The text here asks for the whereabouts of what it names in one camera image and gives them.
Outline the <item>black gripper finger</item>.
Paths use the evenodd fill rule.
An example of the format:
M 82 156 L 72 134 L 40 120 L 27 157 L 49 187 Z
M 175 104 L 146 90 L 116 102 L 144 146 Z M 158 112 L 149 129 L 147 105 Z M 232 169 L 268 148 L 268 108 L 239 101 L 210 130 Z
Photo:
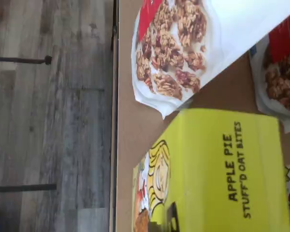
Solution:
M 177 208 L 176 203 L 170 205 L 162 205 L 160 207 L 160 231 L 176 232 L 177 231 Z

